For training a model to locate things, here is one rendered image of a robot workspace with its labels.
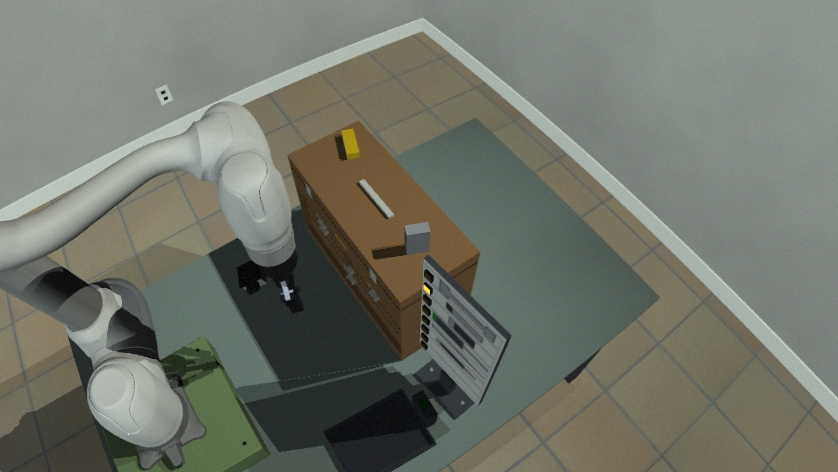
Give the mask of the yellow rectangular block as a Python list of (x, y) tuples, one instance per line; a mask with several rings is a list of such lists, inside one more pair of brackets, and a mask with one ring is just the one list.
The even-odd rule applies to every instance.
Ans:
[(341, 133), (343, 137), (347, 160), (360, 158), (354, 129), (342, 130)]

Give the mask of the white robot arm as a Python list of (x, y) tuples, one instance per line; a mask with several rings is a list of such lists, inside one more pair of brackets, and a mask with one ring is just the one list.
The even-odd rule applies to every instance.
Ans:
[(88, 284), (46, 255), (149, 180), (175, 171), (217, 185), (224, 216), (251, 259), (237, 267), (239, 287), (250, 295), (259, 291), (267, 281), (257, 264), (284, 263), (296, 244), (289, 198), (265, 135), (235, 102), (214, 104), (184, 133), (133, 151), (47, 207), (0, 221), (0, 289), (65, 324), (92, 360), (87, 400), (93, 416), (135, 444), (147, 470), (167, 456), (174, 466), (185, 463), (181, 447), (207, 429), (182, 378), (167, 379), (138, 288), (120, 278)]

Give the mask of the brown wooden chest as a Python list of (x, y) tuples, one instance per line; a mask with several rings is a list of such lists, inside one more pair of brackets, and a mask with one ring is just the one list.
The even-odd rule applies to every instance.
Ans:
[[(360, 158), (347, 160), (347, 129)], [(480, 251), (359, 121), (288, 159), (309, 234), (404, 360), (422, 348), (423, 258), (429, 254), (471, 295)], [(404, 226), (424, 222), (429, 251), (407, 255)]]

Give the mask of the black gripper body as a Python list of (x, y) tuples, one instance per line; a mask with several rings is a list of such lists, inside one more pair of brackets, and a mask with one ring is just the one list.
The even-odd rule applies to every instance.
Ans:
[(289, 286), (290, 284), (290, 277), (289, 274), (294, 270), (297, 264), (297, 253), (294, 250), (293, 254), (291, 255), (289, 260), (286, 260), (284, 263), (272, 266), (272, 267), (264, 267), (257, 264), (259, 270), (262, 274), (269, 278), (276, 279), (277, 284), (280, 288), (282, 288), (281, 282), (285, 281), (286, 285)]

